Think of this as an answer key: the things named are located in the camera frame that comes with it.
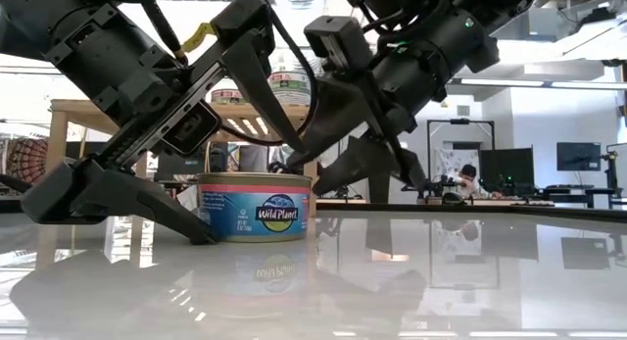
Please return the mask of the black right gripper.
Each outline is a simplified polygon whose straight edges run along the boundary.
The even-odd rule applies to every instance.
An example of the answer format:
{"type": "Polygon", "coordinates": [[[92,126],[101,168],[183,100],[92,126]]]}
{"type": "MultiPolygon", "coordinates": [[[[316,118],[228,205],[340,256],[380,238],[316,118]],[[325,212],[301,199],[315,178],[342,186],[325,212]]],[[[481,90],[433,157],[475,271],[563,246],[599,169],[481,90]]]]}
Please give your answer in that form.
{"type": "Polygon", "coordinates": [[[303,136],[306,151],[290,167],[318,158],[362,123],[347,149],[326,167],[313,186],[317,196],[344,185],[386,174],[415,188],[427,181],[417,155],[399,136],[416,127],[416,114],[443,101],[446,85],[462,68],[484,71],[499,59],[496,38],[474,16],[452,9],[415,37],[400,41],[375,59],[353,20],[320,18],[309,34],[330,65],[316,81],[317,108],[303,136]]]}

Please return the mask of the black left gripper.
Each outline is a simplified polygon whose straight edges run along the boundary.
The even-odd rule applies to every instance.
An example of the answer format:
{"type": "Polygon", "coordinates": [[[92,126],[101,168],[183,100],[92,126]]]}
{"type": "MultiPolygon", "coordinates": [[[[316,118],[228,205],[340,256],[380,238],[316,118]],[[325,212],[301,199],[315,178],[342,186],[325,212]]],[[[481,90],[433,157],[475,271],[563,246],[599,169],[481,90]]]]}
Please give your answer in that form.
{"type": "Polygon", "coordinates": [[[148,151],[172,153],[165,134],[222,77],[231,77],[266,126],[297,152],[305,146],[268,82],[274,40],[265,0],[234,0],[212,22],[217,42],[195,63],[180,45],[160,45],[120,3],[143,6],[164,37],[171,30],[157,0],[22,0],[22,32],[119,131],[97,154],[60,164],[23,197],[24,211],[46,224],[93,224],[139,216],[215,244],[213,230],[132,166],[148,151]]]}

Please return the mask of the pink blue label salmon can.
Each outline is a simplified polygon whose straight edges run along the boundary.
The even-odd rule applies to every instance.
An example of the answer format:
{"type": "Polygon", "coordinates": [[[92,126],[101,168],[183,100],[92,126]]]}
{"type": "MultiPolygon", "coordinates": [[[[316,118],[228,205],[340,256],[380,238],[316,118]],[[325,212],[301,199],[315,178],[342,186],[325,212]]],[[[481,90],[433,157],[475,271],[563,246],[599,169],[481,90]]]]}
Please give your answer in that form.
{"type": "Polygon", "coordinates": [[[215,238],[280,242],[306,236],[312,180],[303,175],[212,172],[198,176],[200,218],[215,238]]]}

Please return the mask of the light wooden slatted shelf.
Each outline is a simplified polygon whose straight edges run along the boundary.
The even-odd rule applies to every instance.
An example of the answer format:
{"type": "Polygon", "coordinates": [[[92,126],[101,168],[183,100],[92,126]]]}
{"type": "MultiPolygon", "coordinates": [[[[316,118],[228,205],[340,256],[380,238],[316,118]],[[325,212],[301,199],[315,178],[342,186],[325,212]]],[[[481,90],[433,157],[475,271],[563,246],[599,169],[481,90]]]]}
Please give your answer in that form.
{"type": "MultiPolygon", "coordinates": [[[[233,105],[212,103],[213,109],[223,120],[230,122],[230,125],[242,133],[254,135],[258,134],[259,139],[278,139],[278,135],[271,128],[266,128],[266,121],[259,116],[258,112],[250,105],[233,105]]],[[[294,127],[304,124],[305,117],[310,108],[302,105],[283,106],[283,111],[294,127]]],[[[46,169],[50,170],[57,165],[66,155],[66,143],[69,123],[75,123],[83,127],[83,134],[86,135],[88,129],[93,129],[106,134],[115,134],[118,126],[114,124],[106,115],[88,100],[52,100],[50,106],[51,120],[50,133],[48,137],[48,153],[46,159],[46,169]]],[[[217,132],[210,140],[216,142],[233,142],[238,138],[226,132],[217,132]]],[[[139,177],[145,178],[147,174],[147,155],[140,156],[139,167],[136,173],[139,177]]],[[[313,182],[318,178],[317,159],[304,165],[304,175],[310,177],[313,182]]],[[[316,196],[312,193],[310,198],[309,215],[314,218],[316,215],[316,196]]]]}

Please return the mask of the grey draped cover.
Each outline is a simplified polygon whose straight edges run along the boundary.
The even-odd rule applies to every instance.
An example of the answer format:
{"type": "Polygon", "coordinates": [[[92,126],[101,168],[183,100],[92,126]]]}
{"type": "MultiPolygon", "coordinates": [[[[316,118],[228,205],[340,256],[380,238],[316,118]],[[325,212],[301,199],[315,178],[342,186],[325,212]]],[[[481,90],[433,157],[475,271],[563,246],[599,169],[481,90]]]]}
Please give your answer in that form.
{"type": "Polygon", "coordinates": [[[239,147],[239,170],[243,172],[266,172],[268,165],[268,148],[259,145],[243,145],[239,147]]]}

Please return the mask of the white crumpled paper scrap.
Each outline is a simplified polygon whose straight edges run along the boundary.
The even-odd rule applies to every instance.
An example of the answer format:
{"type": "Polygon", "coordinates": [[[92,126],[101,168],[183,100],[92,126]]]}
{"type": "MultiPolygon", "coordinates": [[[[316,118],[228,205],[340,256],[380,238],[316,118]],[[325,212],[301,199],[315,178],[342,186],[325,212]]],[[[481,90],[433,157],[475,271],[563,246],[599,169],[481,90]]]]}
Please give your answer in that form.
{"type": "Polygon", "coordinates": [[[176,195],[180,205],[191,213],[197,215],[199,210],[199,193],[197,185],[190,185],[176,195]]]}

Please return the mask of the black standing board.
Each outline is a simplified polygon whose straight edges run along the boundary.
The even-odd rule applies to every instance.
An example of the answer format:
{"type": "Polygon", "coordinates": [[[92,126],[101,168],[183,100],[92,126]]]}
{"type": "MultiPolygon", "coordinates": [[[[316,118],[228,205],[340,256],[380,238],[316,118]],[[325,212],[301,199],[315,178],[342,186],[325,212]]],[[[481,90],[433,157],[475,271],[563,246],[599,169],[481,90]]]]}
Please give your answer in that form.
{"type": "Polygon", "coordinates": [[[371,204],[389,203],[390,179],[388,173],[379,173],[367,179],[368,197],[371,204]]]}

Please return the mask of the person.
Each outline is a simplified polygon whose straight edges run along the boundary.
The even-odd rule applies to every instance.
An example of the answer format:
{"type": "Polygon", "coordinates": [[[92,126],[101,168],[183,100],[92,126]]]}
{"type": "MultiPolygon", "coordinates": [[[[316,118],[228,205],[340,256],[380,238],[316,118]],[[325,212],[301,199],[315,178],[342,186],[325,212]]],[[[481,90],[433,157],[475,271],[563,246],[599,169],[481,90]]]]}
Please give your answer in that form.
{"type": "Polygon", "coordinates": [[[499,191],[489,192],[482,188],[476,175],[476,167],[471,164],[466,164],[453,176],[453,181],[458,186],[458,194],[462,198],[502,199],[504,197],[499,191]]]}

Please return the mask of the large black panel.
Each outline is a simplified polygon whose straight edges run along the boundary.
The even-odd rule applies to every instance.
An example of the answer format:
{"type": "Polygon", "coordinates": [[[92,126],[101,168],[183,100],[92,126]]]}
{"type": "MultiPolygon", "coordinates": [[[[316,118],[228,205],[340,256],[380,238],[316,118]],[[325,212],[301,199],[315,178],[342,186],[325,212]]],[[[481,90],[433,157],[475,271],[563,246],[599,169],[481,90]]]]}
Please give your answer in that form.
{"type": "Polygon", "coordinates": [[[490,192],[526,197],[535,193],[532,148],[481,151],[480,183],[490,192]]]}

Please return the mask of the red patterned tapestry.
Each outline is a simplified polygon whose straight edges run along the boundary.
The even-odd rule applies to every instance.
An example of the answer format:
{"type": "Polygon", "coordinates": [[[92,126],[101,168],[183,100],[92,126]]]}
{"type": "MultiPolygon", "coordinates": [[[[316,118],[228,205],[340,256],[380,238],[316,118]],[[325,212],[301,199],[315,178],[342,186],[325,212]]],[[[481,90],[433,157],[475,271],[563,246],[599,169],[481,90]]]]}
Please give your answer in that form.
{"type": "Polygon", "coordinates": [[[46,171],[46,139],[19,138],[9,141],[6,173],[27,183],[34,183],[46,171]]]}

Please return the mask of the ceiling light strip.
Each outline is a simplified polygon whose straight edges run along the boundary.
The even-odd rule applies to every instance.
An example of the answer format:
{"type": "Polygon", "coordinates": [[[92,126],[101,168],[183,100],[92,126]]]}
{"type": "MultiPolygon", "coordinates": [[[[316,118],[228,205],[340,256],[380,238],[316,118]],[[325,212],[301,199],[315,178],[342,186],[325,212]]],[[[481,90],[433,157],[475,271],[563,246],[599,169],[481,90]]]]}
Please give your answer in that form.
{"type": "Polygon", "coordinates": [[[626,82],[454,78],[454,85],[627,91],[626,82]]]}

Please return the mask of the black keyboard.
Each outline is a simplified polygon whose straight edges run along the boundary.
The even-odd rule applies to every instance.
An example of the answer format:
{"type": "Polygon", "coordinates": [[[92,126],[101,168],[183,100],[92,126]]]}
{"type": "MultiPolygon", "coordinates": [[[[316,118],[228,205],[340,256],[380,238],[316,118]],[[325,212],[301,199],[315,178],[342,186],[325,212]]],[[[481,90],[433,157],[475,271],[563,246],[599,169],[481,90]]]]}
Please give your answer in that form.
{"type": "Polygon", "coordinates": [[[540,192],[543,194],[570,194],[572,191],[585,192],[587,189],[593,189],[594,185],[583,184],[555,184],[541,188],[540,192]]]}

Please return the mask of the white wall poster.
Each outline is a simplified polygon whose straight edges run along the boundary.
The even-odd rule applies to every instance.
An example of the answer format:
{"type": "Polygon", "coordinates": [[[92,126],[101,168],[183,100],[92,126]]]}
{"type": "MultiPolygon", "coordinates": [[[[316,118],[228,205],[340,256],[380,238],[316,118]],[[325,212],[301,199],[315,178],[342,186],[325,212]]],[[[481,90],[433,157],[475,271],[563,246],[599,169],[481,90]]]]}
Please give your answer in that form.
{"type": "Polygon", "coordinates": [[[480,176],[480,157],[477,150],[437,149],[433,175],[453,175],[465,165],[474,166],[477,176],[480,176]]]}

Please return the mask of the black metal stand frame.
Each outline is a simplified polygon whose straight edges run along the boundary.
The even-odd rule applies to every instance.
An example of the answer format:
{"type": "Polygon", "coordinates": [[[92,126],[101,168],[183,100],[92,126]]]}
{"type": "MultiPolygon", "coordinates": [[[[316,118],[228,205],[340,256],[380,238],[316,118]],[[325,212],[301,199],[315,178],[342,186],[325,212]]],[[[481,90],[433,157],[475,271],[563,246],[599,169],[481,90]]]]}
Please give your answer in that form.
{"type": "Polygon", "coordinates": [[[490,146],[488,150],[494,150],[496,148],[495,136],[495,123],[493,121],[474,121],[467,118],[458,118],[450,120],[428,120],[427,121],[427,177],[434,180],[440,176],[434,176],[435,172],[435,151],[437,149],[455,149],[455,150],[477,150],[482,151],[483,142],[470,142],[470,149],[456,149],[457,143],[455,141],[447,141],[446,139],[438,139],[438,131],[446,124],[452,126],[476,126],[483,131],[490,140],[490,146]]]}

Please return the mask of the dark wall monitor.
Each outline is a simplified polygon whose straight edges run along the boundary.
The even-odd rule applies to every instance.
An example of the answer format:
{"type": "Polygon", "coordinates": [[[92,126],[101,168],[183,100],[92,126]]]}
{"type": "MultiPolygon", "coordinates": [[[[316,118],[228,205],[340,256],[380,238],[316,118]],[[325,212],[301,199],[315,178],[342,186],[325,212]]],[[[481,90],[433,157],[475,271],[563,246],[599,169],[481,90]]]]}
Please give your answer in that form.
{"type": "Polygon", "coordinates": [[[600,171],[601,144],[597,142],[558,142],[556,169],[558,171],[600,171]]]}

